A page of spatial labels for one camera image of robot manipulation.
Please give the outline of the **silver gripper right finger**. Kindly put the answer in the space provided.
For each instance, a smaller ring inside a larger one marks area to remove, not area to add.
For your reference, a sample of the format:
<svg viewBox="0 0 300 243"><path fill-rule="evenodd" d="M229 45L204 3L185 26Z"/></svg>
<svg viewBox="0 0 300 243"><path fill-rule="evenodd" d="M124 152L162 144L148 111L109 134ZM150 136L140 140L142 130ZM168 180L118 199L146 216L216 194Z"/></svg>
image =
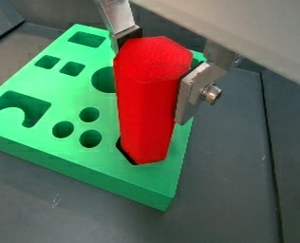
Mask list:
<svg viewBox="0 0 300 243"><path fill-rule="evenodd" d="M202 101L216 104L222 90L214 82L241 63L242 57L212 40L204 48L206 62L201 61L182 76L174 121L184 125L194 116Z"/></svg>

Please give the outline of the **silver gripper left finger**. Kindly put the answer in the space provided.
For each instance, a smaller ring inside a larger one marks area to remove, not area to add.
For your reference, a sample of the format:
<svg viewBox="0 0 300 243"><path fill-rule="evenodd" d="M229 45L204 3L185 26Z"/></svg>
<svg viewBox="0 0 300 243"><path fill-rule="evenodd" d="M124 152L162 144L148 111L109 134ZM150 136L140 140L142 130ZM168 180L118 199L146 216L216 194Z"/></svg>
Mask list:
<svg viewBox="0 0 300 243"><path fill-rule="evenodd" d="M113 51L118 52L125 43L142 37L129 0L94 0L106 28L110 32Z"/></svg>

